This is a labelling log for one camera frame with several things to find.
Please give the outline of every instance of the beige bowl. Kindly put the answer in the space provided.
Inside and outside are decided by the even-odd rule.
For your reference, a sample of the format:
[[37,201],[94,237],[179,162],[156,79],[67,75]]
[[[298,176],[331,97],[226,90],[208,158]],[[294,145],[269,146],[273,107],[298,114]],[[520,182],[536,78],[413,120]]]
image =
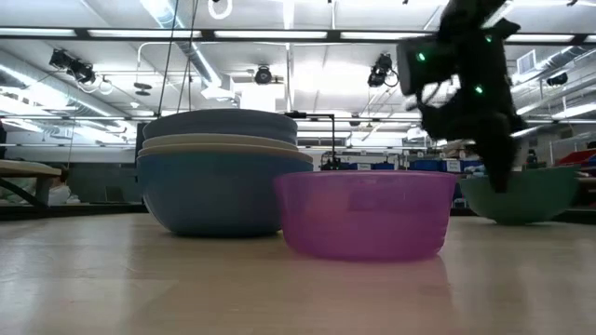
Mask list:
[[234,154],[271,154],[296,158],[307,163],[313,162],[313,157],[299,151],[272,148],[262,145],[246,144],[172,144],[157,145],[139,151],[139,157],[149,154],[172,154],[172,153],[234,153]]
[[289,144],[285,141],[271,140],[255,136],[246,135],[227,135],[227,134],[182,134],[182,135],[168,135],[160,136],[146,140],[143,148],[152,148],[160,145],[172,144],[242,144],[242,145],[259,145],[272,148],[286,149],[298,151],[295,145]]

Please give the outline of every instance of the table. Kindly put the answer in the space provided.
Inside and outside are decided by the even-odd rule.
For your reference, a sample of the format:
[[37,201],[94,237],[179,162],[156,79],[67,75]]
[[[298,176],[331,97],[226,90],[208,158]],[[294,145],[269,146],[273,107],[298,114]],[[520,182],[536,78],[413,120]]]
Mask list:
[[[59,168],[48,167],[33,162],[0,159],[0,187],[8,189],[29,204],[39,208],[47,207],[47,197],[49,195],[49,188],[51,187],[51,180],[60,175],[61,171]],[[4,178],[36,178],[35,196]]]
[[596,227],[452,218],[440,258],[314,260],[147,214],[0,224],[0,333],[591,334]]

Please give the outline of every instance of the purple plastic bowl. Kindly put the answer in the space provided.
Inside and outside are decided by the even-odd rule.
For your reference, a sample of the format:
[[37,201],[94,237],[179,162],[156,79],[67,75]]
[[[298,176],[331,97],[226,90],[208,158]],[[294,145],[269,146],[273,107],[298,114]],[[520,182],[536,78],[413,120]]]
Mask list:
[[456,176],[419,171],[324,171],[277,177],[281,229],[294,250],[345,261],[436,255]]

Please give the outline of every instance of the wooden table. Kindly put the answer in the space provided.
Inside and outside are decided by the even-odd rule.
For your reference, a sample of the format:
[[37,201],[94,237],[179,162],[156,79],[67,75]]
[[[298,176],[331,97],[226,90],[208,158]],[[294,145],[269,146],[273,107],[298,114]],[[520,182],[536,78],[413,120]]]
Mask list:
[[406,264],[177,238],[141,214],[10,222],[0,334],[593,334],[595,256],[594,226],[478,218]]
[[[47,207],[51,179],[60,175],[61,171],[58,168],[33,162],[0,159],[0,187],[8,189],[36,207]],[[19,186],[4,178],[36,178],[35,195],[27,193]]]

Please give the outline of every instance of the green bowl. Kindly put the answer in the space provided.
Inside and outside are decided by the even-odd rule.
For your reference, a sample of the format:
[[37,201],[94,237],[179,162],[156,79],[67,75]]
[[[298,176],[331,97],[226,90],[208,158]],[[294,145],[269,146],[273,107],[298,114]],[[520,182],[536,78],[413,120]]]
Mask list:
[[476,214],[503,224],[549,221],[569,208],[577,192],[578,167],[514,172],[508,191],[497,194],[486,177],[461,180],[462,194]]

